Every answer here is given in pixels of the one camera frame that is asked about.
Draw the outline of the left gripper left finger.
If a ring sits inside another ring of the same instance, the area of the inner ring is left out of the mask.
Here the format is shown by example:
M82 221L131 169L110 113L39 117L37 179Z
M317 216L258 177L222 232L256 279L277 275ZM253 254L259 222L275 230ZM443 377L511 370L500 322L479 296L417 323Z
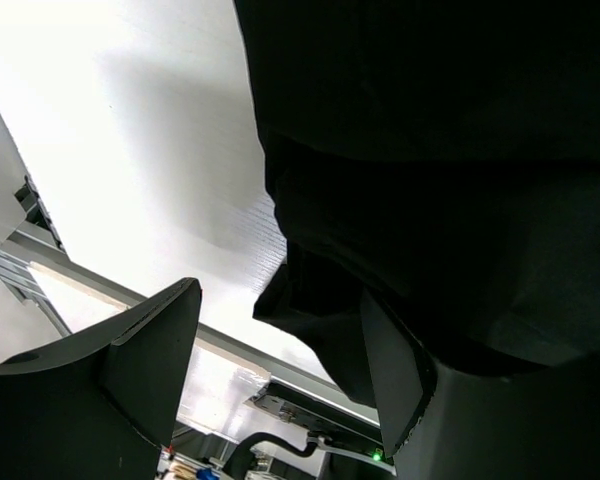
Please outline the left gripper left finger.
M183 278L0 363L0 479L152 479L171 443L202 290Z

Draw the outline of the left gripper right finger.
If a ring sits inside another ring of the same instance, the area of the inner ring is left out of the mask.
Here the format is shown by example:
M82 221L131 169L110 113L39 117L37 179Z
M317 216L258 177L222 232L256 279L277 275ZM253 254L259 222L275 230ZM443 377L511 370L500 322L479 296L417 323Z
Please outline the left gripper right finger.
M600 479L600 352L556 366L410 328L364 293L383 445L402 479Z

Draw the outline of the black trousers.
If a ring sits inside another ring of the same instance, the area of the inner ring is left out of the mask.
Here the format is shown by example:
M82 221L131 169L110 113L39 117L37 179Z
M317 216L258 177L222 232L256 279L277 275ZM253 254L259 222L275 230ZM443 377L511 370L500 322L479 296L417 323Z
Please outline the black trousers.
M600 350L600 1L239 1L286 239L254 317L375 403L359 301L555 364Z

